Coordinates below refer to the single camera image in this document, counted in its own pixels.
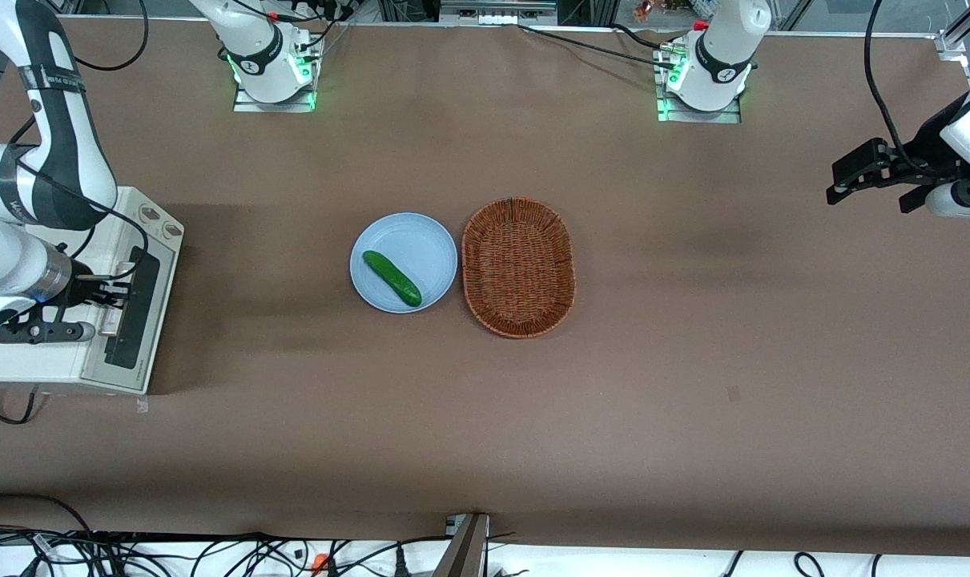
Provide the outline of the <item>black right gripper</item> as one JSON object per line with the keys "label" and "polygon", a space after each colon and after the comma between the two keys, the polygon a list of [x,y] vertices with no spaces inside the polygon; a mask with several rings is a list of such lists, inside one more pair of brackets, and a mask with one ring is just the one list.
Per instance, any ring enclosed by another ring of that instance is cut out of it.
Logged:
{"label": "black right gripper", "polygon": [[46,301],[46,309],[54,310],[52,317],[46,319],[63,319],[68,309],[88,304],[123,310],[130,292],[131,279],[93,274],[90,268],[74,268],[65,288]]}

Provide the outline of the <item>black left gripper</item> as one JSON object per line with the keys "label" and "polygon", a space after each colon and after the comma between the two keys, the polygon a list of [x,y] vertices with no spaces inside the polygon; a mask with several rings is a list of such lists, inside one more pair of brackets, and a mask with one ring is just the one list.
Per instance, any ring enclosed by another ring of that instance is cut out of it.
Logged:
{"label": "black left gripper", "polygon": [[958,112],[938,112],[925,120],[910,141],[901,145],[910,160],[883,138],[872,138],[832,164],[833,184],[825,191],[827,204],[835,207],[859,188],[882,188],[895,178],[902,184],[945,184],[970,178],[970,165],[941,138],[944,127],[958,118]]}

